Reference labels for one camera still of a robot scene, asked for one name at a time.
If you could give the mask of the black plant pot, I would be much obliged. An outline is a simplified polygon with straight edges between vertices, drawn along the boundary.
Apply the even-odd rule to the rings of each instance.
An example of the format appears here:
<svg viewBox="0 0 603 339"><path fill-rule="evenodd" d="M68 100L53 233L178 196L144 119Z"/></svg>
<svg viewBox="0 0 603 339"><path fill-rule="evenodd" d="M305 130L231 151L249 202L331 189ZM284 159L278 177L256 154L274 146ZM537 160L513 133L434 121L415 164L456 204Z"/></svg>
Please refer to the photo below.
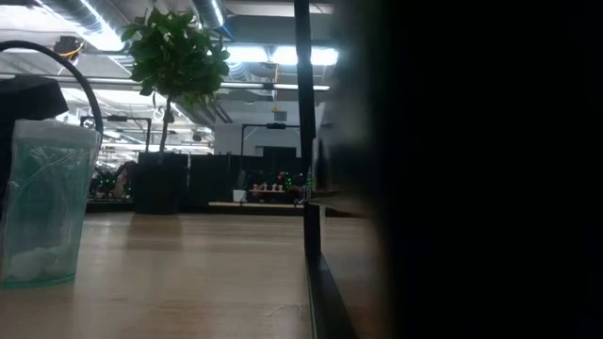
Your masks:
<svg viewBox="0 0 603 339"><path fill-rule="evenodd" d="M173 215L187 194L188 155L140 153L133 174L133 204L137 214Z"/></svg>

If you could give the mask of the green leafy tree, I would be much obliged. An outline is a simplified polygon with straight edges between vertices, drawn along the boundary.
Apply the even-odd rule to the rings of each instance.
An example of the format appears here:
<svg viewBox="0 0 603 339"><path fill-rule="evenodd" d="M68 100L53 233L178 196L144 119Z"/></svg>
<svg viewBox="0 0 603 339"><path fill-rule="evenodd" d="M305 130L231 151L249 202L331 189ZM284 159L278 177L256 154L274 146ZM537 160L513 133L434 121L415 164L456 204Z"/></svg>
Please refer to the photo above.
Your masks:
<svg viewBox="0 0 603 339"><path fill-rule="evenodd" d="M174 103L180 100L190 107L214 103L230 72L230 53L223 42L212 41L208 33L193 27L193 19L190 12L153 8L122 28L121 41L129 44L127 53L133 58L130 79L140 83L139 94L166 99L159 153L165 152Z"/></svg>

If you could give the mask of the clear green plastic cup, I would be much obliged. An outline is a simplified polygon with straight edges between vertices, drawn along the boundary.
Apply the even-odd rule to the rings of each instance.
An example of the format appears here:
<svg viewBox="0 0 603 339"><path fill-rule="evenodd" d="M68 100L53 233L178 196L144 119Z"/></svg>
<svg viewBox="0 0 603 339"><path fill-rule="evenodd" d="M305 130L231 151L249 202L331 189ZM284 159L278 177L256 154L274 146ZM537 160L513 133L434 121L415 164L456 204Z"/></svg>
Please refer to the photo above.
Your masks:
<svg viewBox="0 0 603 339"><path fill-rule="evenodd" d="M102 134L60 121L16 121L2 211L0 286L75 278Z"/></svg>

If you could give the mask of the background wooden table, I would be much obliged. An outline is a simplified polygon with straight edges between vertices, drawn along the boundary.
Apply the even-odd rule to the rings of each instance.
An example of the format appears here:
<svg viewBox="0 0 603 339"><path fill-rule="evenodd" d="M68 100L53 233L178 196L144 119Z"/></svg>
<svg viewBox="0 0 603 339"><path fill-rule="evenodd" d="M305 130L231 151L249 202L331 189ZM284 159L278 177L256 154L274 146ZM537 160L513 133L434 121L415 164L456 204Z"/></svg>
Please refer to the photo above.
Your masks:
<svg viewBox="0 0 603 339"><path fill-rule="evenodd" d="M303 206L259 202L210 202L204 211L211 214L225 215L295 217L303 215Z"/></svg>

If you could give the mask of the bright ceiling light panel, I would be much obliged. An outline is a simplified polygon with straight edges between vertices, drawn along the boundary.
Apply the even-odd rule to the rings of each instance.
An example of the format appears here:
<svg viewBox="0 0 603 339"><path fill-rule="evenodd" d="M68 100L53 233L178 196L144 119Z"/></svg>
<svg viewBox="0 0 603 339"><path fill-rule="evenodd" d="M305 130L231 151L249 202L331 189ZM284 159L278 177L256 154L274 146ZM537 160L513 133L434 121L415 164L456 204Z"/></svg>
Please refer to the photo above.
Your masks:
<svg viewBox="0 0 603 339"><path fill-rule="evenodd" d="M230 45L226 47L230 53L228 62L260 63L270 62L280 65L296 65L298 55L295 46L267 47L263 45ZM330 47L313 47L310 60L316 66L332 66L338 60L339 53Z"/></svg>

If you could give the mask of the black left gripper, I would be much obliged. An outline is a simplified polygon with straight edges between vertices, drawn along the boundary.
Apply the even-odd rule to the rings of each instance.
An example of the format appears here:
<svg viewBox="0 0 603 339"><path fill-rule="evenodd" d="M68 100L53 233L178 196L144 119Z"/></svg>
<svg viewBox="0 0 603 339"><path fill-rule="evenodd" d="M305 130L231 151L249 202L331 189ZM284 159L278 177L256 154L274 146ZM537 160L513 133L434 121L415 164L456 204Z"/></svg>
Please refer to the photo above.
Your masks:
<svg viewBox="0 0 603 339"><path fill-rule="evenodd" d="M57 80L36 75L0 80L0 121L42 121L68 110Z"/></svg>

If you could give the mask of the black room partition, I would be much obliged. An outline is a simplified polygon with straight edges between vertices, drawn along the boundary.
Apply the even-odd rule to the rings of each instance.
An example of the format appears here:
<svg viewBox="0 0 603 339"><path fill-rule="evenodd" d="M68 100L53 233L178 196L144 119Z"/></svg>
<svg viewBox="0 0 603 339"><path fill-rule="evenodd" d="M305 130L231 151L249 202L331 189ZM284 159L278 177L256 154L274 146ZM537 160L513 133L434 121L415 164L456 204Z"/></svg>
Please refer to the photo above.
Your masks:
<svg viewBox="0 0 603 339"><path fill-rule="evenodd" d="M250 192L253 185L277 185L277 175L281 171L294 177L297 185L303 185L302 160L290 150L263 156L193 155L183 207L190 212L201 212L210 202L233 202L234 189L247 191L246 202L282 203L276 201L277 194Z"/></svg>

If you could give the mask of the long ceiling light strip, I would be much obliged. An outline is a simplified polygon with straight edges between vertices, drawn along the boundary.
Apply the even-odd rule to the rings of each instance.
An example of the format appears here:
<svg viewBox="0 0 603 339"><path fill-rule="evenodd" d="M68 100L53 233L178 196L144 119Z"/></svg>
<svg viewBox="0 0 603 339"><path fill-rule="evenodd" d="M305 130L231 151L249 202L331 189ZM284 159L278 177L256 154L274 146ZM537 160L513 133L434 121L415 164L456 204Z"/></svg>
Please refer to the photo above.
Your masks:
<svg viewBox="0 0 603 339"><path fill-rule="evenodd" d="M51 75L43 74L42 77L55 79L61 83L77 83L74 76L68 75ZM91 85L108 85L108 86L129 86L138 87L139 82L126 78L111 78L111 77L85 77ZM296 84L283 83L253 83L253 82L222 82L222 89L265 89L265 90L298 90Z"/></svg>

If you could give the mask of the silver ceiling duct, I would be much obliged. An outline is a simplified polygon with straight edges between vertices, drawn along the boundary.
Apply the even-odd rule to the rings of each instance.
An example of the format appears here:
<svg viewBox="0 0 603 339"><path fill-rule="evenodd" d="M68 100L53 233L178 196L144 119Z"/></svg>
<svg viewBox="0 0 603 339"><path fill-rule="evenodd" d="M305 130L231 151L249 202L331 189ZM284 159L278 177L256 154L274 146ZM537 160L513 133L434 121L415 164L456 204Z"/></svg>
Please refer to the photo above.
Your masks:
<svg viewBox="0 0 603 339"><path fill-rule="evenodd" d="M204 28L222 27L227 19L223 0L191 0Z"/></svg>
<svg viewBox="0 0 603 339"><path fill-rule="evenodd" d="M110 0L34 0L53 16L71 25L89 44L101 51L124 48L125 16Z"/></svg>

